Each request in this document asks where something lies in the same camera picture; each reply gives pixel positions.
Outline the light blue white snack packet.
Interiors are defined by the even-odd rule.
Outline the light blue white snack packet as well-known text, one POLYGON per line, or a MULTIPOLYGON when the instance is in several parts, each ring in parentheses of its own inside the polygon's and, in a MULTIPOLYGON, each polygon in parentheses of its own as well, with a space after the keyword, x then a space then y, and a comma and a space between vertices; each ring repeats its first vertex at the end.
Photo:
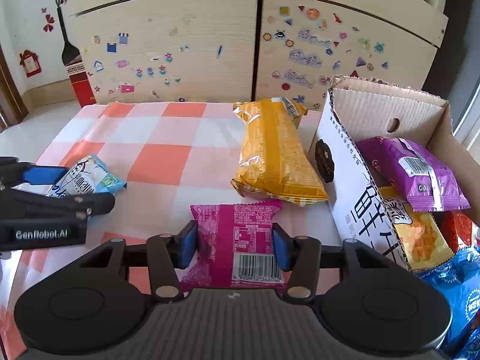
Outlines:
POLYGON ((127 182, 111 173, 96 154, 88 154, 53 184, 46 195, 63 198, 85 194, 117 194, 126 188, 127 182))

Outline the long yellow snack bag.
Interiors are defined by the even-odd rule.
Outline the long yellow snack bag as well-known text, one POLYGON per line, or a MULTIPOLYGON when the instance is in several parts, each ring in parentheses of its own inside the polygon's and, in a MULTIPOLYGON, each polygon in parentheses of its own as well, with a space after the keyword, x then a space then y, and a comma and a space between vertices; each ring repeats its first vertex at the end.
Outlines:
POLYGON ((243 197, 273 198, 306 206, 329 199, 298 133, 308 110, 286 97, 237 102, 233 113, 245 133, 233 188, 243 197))

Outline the red box on floor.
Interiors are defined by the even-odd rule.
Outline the red box on floor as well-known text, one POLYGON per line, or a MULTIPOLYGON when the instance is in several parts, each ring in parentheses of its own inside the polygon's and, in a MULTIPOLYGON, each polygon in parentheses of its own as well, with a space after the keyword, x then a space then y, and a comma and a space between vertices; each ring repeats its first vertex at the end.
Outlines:
POLYGON ((66 69, 80 107, 83 108, 95 104, 96 99, 90 86, 84 63, 82 61, 71 63, 66 66, 66 69))

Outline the beige cabinet with stickers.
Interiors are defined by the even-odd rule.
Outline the beige cabinet with stickers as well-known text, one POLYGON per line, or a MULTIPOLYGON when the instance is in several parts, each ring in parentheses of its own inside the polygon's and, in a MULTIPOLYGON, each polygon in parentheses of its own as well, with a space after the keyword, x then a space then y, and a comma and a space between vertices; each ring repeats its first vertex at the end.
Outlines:
POLYGON ((286 96, 319 110, 333 76, 420 89, 445 0, 67 0, 99 104, 286 96))

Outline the orange white checkered tablecloth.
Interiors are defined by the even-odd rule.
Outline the orange white checkered tablecloth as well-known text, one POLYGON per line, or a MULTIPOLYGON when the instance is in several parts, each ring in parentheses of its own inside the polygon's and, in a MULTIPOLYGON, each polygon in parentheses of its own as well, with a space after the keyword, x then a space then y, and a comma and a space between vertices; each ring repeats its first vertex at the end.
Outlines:
POLYGON ((229 104, 112 103, 40 108, 1 134, 1 154, 71 167, 97 155, 127 184, 109 214, 89 222, 86 242, 51 250, 15 251, 1 261, 1 339, 8 359, 24 344, 13 310, 29 287, 112 238, 142 244, 179 233, 191 206, 240 201, 230 181, 244 125, 229 104))

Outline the yellow snack packet in box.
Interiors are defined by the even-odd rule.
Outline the yellow snack packet in box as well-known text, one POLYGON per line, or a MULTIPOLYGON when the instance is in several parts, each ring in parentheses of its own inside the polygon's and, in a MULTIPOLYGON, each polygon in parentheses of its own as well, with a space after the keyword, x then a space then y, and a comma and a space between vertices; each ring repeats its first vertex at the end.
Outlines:
POLYGON ((431 213, 414 211, 393 187, 379 191, 413 271, 436 268, 454 257, 431 213))

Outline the cardboard box with white flap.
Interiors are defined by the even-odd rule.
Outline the cardboard box with white flap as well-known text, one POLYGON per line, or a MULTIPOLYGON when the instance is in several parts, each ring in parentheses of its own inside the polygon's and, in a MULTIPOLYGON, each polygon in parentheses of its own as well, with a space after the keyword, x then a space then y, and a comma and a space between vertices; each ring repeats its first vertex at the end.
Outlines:
POLYGON ((311 152, 339 237, 401 267, 424 271, 453 258, 460 243, 437 213, 479 222, 479 164, 454 137, 440 97, 335 76, 311 152))

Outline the wooden door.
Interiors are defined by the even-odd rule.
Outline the wooden door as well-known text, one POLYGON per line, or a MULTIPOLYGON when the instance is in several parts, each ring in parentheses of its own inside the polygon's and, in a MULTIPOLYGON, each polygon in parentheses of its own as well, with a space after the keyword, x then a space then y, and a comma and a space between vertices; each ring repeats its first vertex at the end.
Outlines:
POLYGON ((19 125, 29 114, 0 48, 1 126, 19 125))

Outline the purple snack packet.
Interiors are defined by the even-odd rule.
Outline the purple snack packet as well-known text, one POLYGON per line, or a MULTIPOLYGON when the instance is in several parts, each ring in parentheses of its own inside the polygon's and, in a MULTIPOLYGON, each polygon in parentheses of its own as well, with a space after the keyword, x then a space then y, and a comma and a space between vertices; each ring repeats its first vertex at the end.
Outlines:
POLYGON ((384 179, 406 198, 414 211, 462 211, 470 203, 452 170, 414 141, 376 136, 356 143, 384 179))

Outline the red snack packet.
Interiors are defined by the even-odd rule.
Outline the red snack packet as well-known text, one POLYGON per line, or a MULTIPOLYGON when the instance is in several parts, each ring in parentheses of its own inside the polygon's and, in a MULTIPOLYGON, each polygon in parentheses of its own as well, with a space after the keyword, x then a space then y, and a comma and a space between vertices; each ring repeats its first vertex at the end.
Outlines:
POLYGON ((452 252, 472 244, 473 222, 462 211, 445 211, 435 215, 443 238, 452 252))

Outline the pink snack packet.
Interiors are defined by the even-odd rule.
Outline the pink snack packet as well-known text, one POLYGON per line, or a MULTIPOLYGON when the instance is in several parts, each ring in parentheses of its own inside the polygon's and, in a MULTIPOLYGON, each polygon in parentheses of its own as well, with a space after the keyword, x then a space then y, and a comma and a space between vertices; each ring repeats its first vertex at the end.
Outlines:
POLYGON ((180 280, 182 289, 284 289, 272 238, 273 219, 281 209, 274 200, 192 205, 198 248, 195 263, 180 280))

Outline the blue snack packet in box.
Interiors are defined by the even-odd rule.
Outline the blue snack packet in box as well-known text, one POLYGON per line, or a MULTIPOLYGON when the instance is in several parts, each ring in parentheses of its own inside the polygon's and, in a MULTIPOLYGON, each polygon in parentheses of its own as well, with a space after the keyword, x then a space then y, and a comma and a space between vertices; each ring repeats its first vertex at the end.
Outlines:
POLYGON ((479 311, 479 248, 460 249, 444 264, 416 276, 448 300, 452 320, 442 351, 454 355, 467 339, 479 311))

